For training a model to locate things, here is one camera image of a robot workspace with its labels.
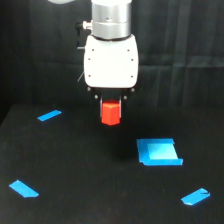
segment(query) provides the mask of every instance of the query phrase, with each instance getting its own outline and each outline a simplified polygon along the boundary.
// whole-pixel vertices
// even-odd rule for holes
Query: blue tape
[[[201,188],[201,189],[189,194],[188,196],[182,198],[181,200],[186,205],[194,205],[209,196],[210,196],[210,193],[208,191],[206,191],[205,189]]]
[[[181,166],[183,159],[149,159],[143,164],[146,166]]]
[[[11,187],[14,191],[22,195],[24,198],[37,197],[39,195],[37,192],[29,188],[19,180],[10,184],[9,187]]]
[[[49,118],[52,118],[52,117],[57,116],[58,114],[61,114],[61,111],[54,110],[54,111],[52,111],[52,112],[50,112],[50,113],[47,113],[47,114],[45,114],[45,115],[43,115],[43,116],[38,117],[38,119],[39,119],[40,121],[45,121],[45,120],[47,120],[47,119],[49,119]]]

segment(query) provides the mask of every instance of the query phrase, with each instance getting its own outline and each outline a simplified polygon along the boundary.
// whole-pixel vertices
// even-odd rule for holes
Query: blue paper piece
[[[29,188],[19,180],[10,184],[9,187],[11,187],[14,191],[22,195],[24,198],[37,197],[39,195],[37,192]]]
[[[149,159],[143,164],[146,166],[181,166],[183,159]]]
[[[61,114],[61,111],[54,110],[54,111],[52,111],[52,112],[50,112],[50,113],[47,113],[47,114],[45,114],[45,115],[43,115],[43,116],[38,117],[38,119],[39,119],[40,121],[45,121],[45,120],[47,120],[47,119],[49,119],[49,118],[52,118],[52,117],[57,116],[58,114]]]
[[[139,161],[148,166],[180,166],[173,139],[138,139]]]
[[[150,159],[178,159],[173,144],[147,144]]]
[[[210,196],[210,193],[208,191],[206,191],[205,189],[201,188],[201,189],[189,194],[188,196],[182,198],[181,200],[186,205],[194,205],[209,196]]]

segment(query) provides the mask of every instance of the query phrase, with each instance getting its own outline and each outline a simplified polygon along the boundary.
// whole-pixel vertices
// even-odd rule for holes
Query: black table surface
[[[132,108],[116,126],[98,115],[88,105],[10,109],[0,127],[1,224],[224,223],[224,109]],[[173,138],[183,165],[139,163],[142,138]],[[39,196],[23,198],[9,187],[16,180]],[[184,205],[199,188],[211,196]]]

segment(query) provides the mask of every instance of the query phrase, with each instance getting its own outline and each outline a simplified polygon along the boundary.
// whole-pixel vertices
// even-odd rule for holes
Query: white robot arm
[[[74,0],[48,0],[64,4]],[[92,20],[76,24],[91,30],[84,47],[84,77],[89,89],[134,90],[138,78],[138,49],[131,34],[132,0],[91,0]],[[127,96],[121,94],[121,100]]]

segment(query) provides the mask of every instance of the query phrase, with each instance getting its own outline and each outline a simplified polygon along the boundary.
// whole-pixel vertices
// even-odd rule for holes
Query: black background
[[[133,1],[139,79],[108,127],[77,82],[74,26],[91,19],[90,1],[1,0],[1,223],[223,223],[223,11],[221,0]],[[139,138],[173,138],[184,165],[143,166]],[[17,179],[40,195],[20,197],[8,187]],[[183,205],[201,187],[211,197]]]

